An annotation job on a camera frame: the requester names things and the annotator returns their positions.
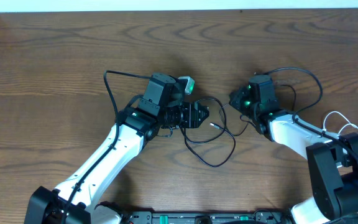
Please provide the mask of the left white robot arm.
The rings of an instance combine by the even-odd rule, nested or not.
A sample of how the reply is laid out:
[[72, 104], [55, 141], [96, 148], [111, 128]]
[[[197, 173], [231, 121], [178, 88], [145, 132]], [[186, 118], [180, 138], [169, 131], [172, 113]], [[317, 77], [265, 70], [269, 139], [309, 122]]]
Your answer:
[[118, 173], [160, 128], [198, 128], [207, 106], [184, 102], [161, 107], [141, 101], [119, 112], [116, 124], [89, 159], [53, 190], [39, 187], [30, 197], [25, 223], [92, 223], [101, 218], [97, 204]]

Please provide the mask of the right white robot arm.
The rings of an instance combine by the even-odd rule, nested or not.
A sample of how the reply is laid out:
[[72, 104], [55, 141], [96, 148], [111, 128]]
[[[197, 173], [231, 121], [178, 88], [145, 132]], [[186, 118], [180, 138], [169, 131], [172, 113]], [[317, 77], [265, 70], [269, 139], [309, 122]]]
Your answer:
[[329, 133], [303, 121], [280, 107], [272, 85], [243, 86], [229, 95], [229, 104], [259, 134], [307, 160], [313, 195], [291, 208], [293, 223], [358, 220], [357, 133]]

